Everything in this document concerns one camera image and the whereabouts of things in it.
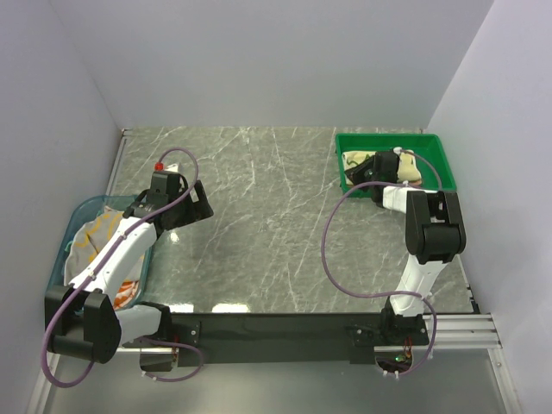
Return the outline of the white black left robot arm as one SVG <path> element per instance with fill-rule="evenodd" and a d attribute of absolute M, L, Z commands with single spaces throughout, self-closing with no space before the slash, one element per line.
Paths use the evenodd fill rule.
<path fill-rule="evenodd" d="M 155 171 L 91 264 L 68 285 L 47 290 L 42 351 L 106 363 L 119 346 L 142 337 L 155 347 L 167 345 L 173 338 L 168 306 L 137 302 L 115 310 L 116 294 L 164 233 L 212 215 L 200 180 L 189 183 L 179 172 Z"/>

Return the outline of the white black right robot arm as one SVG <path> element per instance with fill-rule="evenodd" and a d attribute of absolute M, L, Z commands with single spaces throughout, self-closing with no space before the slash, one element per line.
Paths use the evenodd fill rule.
<path fill-rule="evenodd" d="M 369 191 L 379 207 L 405 215 L 408 259 L 396 291 L 381 311 L 378 336 L 386 344 L 409 337 L 427 342 L 424 300 L 467 242 L 458 195 L 444 190 L 429 161 L 401 147 L 355 160 L 344 174 L 352 187 Z"/>

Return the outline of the yellow green patterned towel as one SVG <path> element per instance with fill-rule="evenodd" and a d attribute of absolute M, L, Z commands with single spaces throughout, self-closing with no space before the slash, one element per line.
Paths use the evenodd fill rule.
<path fill-rule="evenodd" d="M 423 182 L 413 154 L 393 150 L 347 151 L 342 153 L 341 158 L 349 186 L 369 181 L 408 182 L 414 186 L 420 186 Z"/>

